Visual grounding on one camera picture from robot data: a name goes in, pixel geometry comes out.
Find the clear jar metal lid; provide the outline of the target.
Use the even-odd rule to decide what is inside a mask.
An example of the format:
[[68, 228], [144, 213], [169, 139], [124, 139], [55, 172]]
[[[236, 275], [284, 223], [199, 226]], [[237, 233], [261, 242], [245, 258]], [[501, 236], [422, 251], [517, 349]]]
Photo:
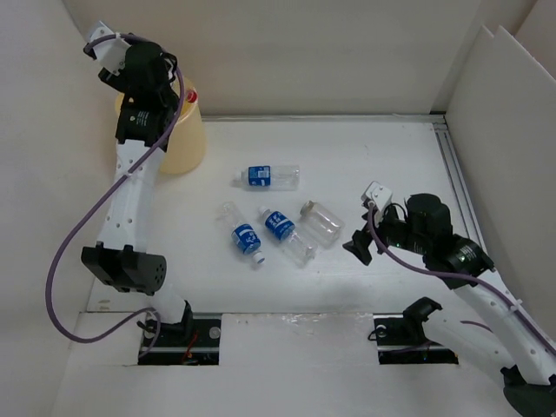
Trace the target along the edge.
[[339, 239], [345, 223], [322, 204], [307, 201], [300, 210], [301, 223], [325, 248], [330, 248]]

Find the red label water bottle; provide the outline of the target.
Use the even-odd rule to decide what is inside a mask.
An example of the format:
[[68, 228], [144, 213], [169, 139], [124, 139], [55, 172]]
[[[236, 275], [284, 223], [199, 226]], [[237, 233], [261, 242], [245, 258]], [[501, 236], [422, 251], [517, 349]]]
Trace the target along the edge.
[[187, 103], [196, 103], [198, 100], [198, 94], [194, 89], [189, 89], [186, 95]]

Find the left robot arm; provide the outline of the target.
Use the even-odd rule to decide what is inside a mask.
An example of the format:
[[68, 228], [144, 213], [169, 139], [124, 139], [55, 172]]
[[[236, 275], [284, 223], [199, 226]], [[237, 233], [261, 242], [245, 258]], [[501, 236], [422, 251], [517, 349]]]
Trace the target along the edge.
[[183, 100], [172, 88], [177, 60], [152, 42], [134, 42], [115, 74], [101, 80], [123, 95], [116, 125], [116, 191], [93, 247], [82, 262], [104, 285], [140, 293], [160, 314], [163, 333], [175, 344], [193, 336], [188, 303], [166, 282], [167, 262], [148, 251], [154, 186]]

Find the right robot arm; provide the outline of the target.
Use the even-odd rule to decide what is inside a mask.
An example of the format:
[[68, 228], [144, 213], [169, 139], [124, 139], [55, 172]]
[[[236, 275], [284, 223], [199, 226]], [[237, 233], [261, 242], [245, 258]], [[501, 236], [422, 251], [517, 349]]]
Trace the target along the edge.
[[344, 249], [364, 265], [371, 244], [402, 267], [440, 279], [482, 319], [476, 334], [442, 315], [427, 297], [403, 312], [401, 331], [413, 342], [435, 341], [465, 357], [501, 385], [521, 416], [555, 414], [555, 342], [512, 295], [482, 247], [453, 231], [448, 206], [436, 195], [411, 195], [403, 205], [378, 184], [362, 196], [365, 226]]

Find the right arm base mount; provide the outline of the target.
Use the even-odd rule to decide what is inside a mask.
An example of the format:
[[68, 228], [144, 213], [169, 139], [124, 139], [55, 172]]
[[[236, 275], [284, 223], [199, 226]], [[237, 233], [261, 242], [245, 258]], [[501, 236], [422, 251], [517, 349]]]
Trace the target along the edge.
[[442, 307], [438, 302], [422, 297], [401, 313], [374, 314], [374, 328], [367, 340], [377, 347], [379, 364], [458, 365], [457, 354], [429, 340], [423, 330], [428, 316], [440, 310]]

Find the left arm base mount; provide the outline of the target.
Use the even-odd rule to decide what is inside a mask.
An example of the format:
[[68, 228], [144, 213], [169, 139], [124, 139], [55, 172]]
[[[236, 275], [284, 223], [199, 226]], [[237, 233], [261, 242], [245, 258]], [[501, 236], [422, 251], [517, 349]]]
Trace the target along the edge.
[[139, 350], [140, 366], [217, 366], [220, 361], [222, 334], [221, 314], [193, 314], [192, 327], [181, 337], [162, 328], [152, 349], [142, 355], [152, 342], [153, 334], [144, 333]]

